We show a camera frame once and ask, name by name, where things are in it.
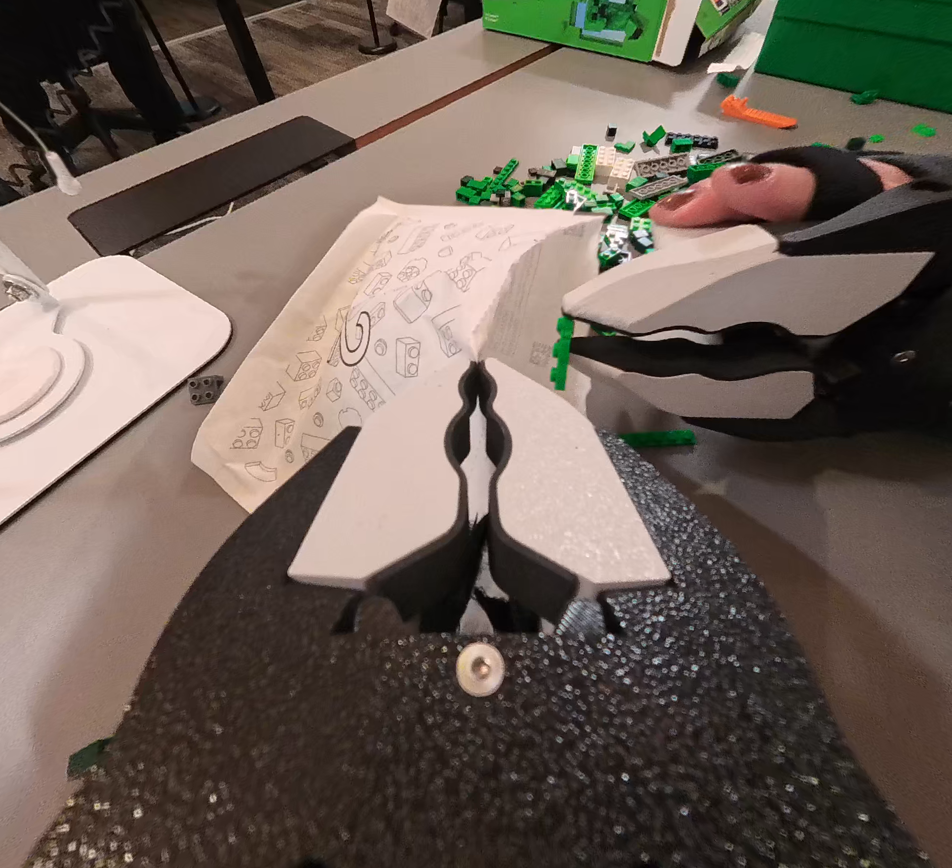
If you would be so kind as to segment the orange brick separator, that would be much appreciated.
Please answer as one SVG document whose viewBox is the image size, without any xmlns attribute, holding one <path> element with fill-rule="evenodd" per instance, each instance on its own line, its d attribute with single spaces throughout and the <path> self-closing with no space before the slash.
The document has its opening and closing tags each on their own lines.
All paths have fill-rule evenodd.
<svg viewBox="0 0 952 868">
<path fill-rule="evenodd" d="M 720 111 L 738 121 L 779 130 L 794 129 L 799 124 L 796 118 L 752 107 L 747 98 L 735 95 L 729 95 L 722 100 Z"/>
</svg>

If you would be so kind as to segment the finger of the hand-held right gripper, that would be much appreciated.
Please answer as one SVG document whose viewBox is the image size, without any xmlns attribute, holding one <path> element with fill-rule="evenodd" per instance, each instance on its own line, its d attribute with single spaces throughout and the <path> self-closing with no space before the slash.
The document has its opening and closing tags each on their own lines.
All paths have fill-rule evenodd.
<svg viewBox="0 0 952 868">
<path fill-rule="evenodd" d="M 569 363 L 658 410 L 686 419 L 792 419 L 815 398 L 809 356 L 778 341 L 573 338 Z"/>
<path fill-rule="evenodd" d="M 563 314 L 628 335 L 767 324 L 834 335 L 897 299 L 928 252 L 786 255 L 759 226 L 668 237 L 566 293 Z"/>
</svg>

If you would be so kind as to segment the white book stand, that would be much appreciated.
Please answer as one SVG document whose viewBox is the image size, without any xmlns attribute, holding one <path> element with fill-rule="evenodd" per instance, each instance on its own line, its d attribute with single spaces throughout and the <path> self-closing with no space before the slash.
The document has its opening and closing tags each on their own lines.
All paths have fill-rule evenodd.
<svg viewBox="0 0 952 868">
<path fill-rule="evenodd" d="M 229 318 L 139 260 L 44 282 L 1 247 L 1 521 L 215 359 Z"/>
</svg>

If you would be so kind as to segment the pile of green toy bricks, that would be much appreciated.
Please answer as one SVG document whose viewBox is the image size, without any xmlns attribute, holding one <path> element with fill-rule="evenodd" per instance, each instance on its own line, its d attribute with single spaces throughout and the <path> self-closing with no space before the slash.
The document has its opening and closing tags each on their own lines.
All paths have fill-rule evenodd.
<svg viewBox="0 0 952 868">
<path fill-rule="evenodd" d="M 530 166 L 507 160 L 482 178 L 465 175 L 455 200 L 467 206 L 556 209 L 601 219 L 597 261 L 606 272 L 655 250 L 649 210 L 658 201 L 710 177 L 720 166 L 748 160 L 718 136 L 658 126 L 638 139 L 572 147 L 563 159 Z"/>
</svg>

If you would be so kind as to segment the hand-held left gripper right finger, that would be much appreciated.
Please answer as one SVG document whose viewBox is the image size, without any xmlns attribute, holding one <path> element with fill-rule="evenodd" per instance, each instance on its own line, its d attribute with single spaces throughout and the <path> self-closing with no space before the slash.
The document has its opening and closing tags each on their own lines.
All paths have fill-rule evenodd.
<svg viewBox="0 0 952 868">
<path fill-rule="evenodd" d="M 487 552 L 496 585 L 557 624 L 575 600 L 671 579 L 594 426 L 504 362 L 480 364 L 489 482 Z"/>
</svg>

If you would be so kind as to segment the narrow green toy plate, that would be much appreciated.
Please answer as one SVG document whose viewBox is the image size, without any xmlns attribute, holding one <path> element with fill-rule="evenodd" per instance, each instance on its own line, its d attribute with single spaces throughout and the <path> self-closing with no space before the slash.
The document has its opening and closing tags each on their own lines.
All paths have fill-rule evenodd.
<svg viewBox="0 0 952 868">
<path fill-rule="evenodd" d="M 556 324 L 557 339 L 553 343 L 551 355 L 553 364 L 549 373 L 549 381 L 555 391 L 565 391 L 571 342 L 574 336 L 575 322 L 569 316 L 560 316 Z"/>
</svg>

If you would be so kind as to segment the person's right hand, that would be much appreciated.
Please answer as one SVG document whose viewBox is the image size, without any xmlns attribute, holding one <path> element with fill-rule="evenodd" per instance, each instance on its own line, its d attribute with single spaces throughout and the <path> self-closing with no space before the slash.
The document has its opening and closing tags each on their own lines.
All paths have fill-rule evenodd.
<svg viewBox="0 0 952 868">
<path fill-rule="evenodd" d="M 649 219 L 698 229 L 744 222 L 833 219 L 887 191 L 950 181 L 950 156 L 779 148 L 718 167 L 709 178 L 658 201 Z"/>
</svg>

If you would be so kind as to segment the white printed paper bag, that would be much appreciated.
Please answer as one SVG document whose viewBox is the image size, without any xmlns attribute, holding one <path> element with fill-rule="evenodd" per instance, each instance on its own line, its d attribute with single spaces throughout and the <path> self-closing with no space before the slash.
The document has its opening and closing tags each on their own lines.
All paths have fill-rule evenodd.
<svg viewBox="0 0 952 868">
<path fill-rule="evenodd" d="M 601 227 L 584 211 L 380 197 L 244 359 L 192 463 L 252 513 L 344 428 L 450 361 L 495 358 L 552 388 L 562 300 L 597 276 Z"/>
</svg>

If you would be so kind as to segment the grey desk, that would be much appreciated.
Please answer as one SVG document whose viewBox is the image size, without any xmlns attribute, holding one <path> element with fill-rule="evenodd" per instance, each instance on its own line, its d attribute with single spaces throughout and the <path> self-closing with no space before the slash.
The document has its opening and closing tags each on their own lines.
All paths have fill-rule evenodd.
<svg viewBox="0 0 952 868">
<path fill-rule="evenodd" d="M 676 70 L 529 44 L 468 25 L 136 155 L 83 180 L 82 203 L 299 113 L 358 151 L 147 255 L 225 312 L 233 374 L 339 232 L 377 195 L 451 202 L 462 174 L 643 125 L 752 150 L 884 133 L 950 151 L 950 118 L 856 107 L 749 73 L 797 131 L 721 121 L 707 61 Z M 157 637 L 244 511 L 189 459 L 204 411 L 178 391 L 2 526 L 2 866 L 65 803 L 68 756 L 110 734 Z M 937 866 L 950 866 L 950 447 L 869 435 L 767 444 L 698 433 L 649 458 L 731 540 L 793 624 L 867 773 Z"/>
</svg>

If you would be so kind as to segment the green plastic storage bins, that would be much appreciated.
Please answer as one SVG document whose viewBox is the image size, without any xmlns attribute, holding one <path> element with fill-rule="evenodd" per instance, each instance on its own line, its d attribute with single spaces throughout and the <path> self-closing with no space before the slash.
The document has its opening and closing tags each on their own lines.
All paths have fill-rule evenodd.
<svg viewBox="0 0 952 868">
<path fill-rule="evenodd" d="M 951 111 L 951 0 L 778 0 L 756 70 Z"/>
</svg>

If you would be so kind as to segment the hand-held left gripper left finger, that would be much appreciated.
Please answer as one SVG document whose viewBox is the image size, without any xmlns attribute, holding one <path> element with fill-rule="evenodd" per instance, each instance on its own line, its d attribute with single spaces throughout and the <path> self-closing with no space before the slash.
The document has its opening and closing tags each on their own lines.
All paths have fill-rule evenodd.
<svg viewBox="0 0 952 868">
<path fill-rule="evenodd" d="M 476 362 L 450 364 L 357 434 L 288 571 L 349 593 L 333 634 L 369 624 L 377 604 L 424 634 L 466 621 L 487 514 L 481 378 Z"/>
</svg>

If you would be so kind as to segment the black desk panel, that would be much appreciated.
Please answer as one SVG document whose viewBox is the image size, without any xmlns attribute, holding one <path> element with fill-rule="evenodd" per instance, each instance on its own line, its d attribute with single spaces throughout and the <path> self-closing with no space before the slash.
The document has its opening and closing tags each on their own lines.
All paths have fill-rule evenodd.
<svg viewBox="0 0 952 868">
<path fill-rule="evenodd" d="M 353 137 L 301 116 L 84 206 L 67 219 L 99 255 L 119 255 L 291 173 L 355 150 Z"/>
</svg>

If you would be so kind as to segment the white paper slip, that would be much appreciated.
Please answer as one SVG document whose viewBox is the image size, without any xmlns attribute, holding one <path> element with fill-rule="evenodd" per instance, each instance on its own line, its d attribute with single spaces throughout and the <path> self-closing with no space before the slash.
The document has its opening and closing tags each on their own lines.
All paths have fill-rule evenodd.
<svg viewBox="0 0 952 868">
<path fill-rule="evenodd" d="M 765 34 L 755 31 L 747 32 L 723 61 L 708 65 L 708 74 L 739 76 L 739 73 L 745 72 L 755 65 L 765 41 Z"/>
</svg>

